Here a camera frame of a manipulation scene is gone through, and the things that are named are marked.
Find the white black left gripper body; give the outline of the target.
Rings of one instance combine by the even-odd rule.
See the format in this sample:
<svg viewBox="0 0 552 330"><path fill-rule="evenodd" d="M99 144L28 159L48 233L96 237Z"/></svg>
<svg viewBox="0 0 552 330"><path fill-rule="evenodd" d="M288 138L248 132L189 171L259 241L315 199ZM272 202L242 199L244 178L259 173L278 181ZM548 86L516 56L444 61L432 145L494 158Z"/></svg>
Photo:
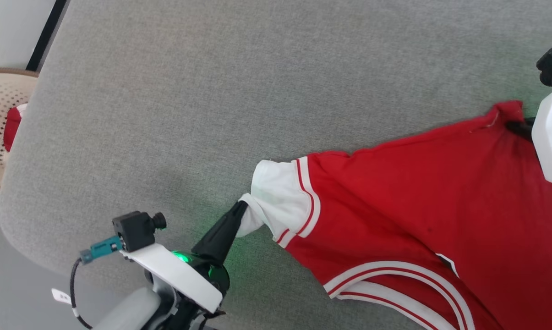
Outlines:
<svg viewBox="0 0 552 330"><path fill-rule="evenodd" d="M161 288L169 290L172 299L176 294L194 303L195 310L216 313L223 302L223 293L207 278L194 269L194 262L179 259L164 246L154 243L137 251L120 253L152 273L153 280L161 280ZM161 305L156 292L143 287L120 303L120 314L155 314Z"/></svg>

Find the red and white garment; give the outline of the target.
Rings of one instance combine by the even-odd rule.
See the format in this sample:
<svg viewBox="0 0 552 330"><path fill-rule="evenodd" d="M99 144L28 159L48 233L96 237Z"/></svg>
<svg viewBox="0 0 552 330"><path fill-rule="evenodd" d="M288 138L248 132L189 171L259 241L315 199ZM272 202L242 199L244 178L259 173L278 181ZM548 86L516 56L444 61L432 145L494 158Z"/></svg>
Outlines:
<svg viewBox="0 0 552 330"><path fill-rule="evenodd" d="M238 237L266 225L330 298L426 330L552 330L552 183L506 128L522 102L352 154L264 159Z"/></svg>

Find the grey fabric sofa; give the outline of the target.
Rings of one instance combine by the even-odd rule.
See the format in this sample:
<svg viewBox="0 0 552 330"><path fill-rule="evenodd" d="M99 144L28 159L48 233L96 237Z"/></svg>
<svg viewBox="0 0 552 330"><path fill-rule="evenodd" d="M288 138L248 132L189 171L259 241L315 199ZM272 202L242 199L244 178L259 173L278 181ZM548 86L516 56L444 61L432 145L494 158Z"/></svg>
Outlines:
<svg viewBox="0 0 552 330"><path fill-rule="evenodd" d="M70 0L0 190L68 274L113 217L190 248L262 159L353 150L549 93L552 0Z"/></svg>

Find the red cloth in basket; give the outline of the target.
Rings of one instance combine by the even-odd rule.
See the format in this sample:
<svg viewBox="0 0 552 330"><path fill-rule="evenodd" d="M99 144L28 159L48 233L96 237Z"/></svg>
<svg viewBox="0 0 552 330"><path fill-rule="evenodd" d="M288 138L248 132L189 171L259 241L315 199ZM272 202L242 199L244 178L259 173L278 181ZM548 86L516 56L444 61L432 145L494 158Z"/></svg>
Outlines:
<svg viewBox="0 0 552 330"><path fill-rule="evenodd" d="M21 120L27 110L28 103L12 107L6 114L6 122L3 133L3 146L6 152L10 152Z"/></svg>

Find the black baseboard strip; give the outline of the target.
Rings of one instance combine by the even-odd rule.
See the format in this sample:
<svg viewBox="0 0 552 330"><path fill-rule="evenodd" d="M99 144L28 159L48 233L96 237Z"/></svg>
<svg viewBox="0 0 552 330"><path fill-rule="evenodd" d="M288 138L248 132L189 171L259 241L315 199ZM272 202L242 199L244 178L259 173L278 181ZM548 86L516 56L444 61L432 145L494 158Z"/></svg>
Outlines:
<svg viewBox="0 0 552 330"><path fill-rule="evenodd" d="M40 33L38 42L33 49L31 58L29 59L25 69L27 71L38 72L43 67L47 54L53 39L60 27L62 17L68 8L69 0L55 0L48 19Z"/></svg>

